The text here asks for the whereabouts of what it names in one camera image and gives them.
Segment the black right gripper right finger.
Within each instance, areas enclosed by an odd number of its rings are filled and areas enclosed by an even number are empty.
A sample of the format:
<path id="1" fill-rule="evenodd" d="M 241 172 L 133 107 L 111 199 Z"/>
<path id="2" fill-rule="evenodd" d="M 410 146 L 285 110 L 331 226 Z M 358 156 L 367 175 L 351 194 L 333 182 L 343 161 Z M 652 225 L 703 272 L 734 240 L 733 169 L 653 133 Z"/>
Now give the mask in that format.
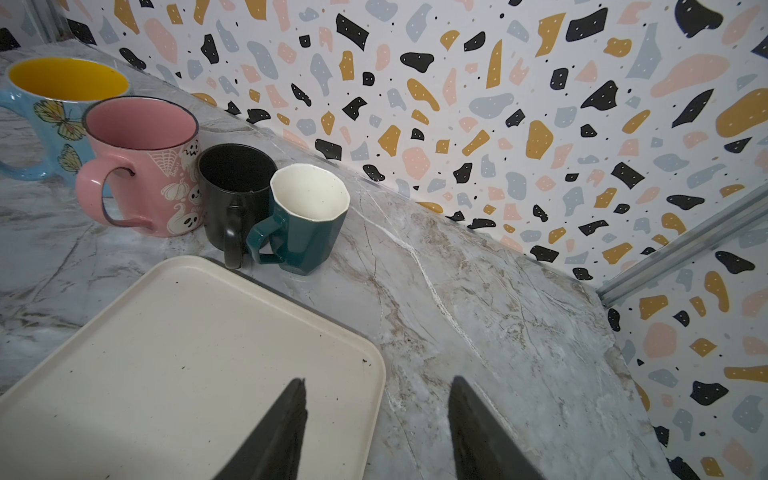
<path id="1" fill-rule="evenodd" d="M 448 420 L 458 479 L 543 479 L 461 376 L 451 384 Z"/>

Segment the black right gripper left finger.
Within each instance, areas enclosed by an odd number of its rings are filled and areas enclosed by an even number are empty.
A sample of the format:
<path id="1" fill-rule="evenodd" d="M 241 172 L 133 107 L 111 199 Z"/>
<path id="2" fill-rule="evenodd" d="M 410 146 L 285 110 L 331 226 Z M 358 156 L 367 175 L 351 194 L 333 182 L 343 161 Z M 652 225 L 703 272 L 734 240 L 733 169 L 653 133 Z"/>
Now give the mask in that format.
<path id="1" fill-rule="evenodd" d="M 305 380 L 294 378 L 214 479 L 296 479 L 307 420 Z"/>

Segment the dark green mug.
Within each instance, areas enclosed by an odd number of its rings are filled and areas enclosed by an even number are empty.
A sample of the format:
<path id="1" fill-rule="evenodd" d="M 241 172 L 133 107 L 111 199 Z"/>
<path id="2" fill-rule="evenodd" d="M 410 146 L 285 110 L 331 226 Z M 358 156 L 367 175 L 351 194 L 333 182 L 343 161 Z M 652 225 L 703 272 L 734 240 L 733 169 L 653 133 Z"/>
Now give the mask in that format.
<path id="1" fill-rule="evenodd" d="M 350 201 L 343 181 L 328 170 L 299 163 L 279 169 L 270 180 L 269 214 L 246 237 L 252 259 L 312 273 L 329 258 Z"/>

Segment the black mug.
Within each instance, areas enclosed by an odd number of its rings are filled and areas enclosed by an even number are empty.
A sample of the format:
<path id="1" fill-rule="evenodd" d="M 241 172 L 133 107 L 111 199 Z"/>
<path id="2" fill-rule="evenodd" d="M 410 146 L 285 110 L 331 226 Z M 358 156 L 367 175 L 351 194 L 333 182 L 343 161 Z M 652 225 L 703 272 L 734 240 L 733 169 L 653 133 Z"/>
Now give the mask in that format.
<path id="1" fill-rule="evenodd" d="M 205 233 L 229 269 L 242 266 L 248 233 L 269 214 L 277 170 L 270 156 L 243 144 L 214 145 L 198 157 Z"/>

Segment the pink mug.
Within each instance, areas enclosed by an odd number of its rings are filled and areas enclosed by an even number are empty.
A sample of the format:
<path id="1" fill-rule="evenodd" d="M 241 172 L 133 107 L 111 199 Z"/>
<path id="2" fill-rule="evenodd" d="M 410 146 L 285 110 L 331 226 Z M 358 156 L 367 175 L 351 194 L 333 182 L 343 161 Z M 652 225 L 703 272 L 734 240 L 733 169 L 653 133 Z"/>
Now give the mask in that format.
<path id="1" fill-rule="evenodd" d="M 199 122 L 188 109 L 122 96 L 91 105 L 82 122 L 95 158 L 78 172 L 76 195 L 89 217 L 161 238 L 200 226 Z"/>

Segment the blue patterned mug yellow inside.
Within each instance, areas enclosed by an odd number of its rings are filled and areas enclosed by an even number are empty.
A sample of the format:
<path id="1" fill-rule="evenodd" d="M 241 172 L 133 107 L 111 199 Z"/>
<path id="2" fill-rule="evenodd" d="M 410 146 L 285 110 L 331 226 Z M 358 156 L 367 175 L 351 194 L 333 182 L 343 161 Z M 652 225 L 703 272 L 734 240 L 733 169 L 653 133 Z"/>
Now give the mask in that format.
<path id="1" fill-rule="evenodd" d="M 1 164 L 1 174 L 22 181 L 59 177 L 69 187 L 95 157 L 83 116 L 106 99 L 127 95 L 130 81 L 119 71 L 87 59 L 40 57 L 12 63 L 1 88 L 1 107 L 25 118 L 44 148 L 37 164 Z"/>

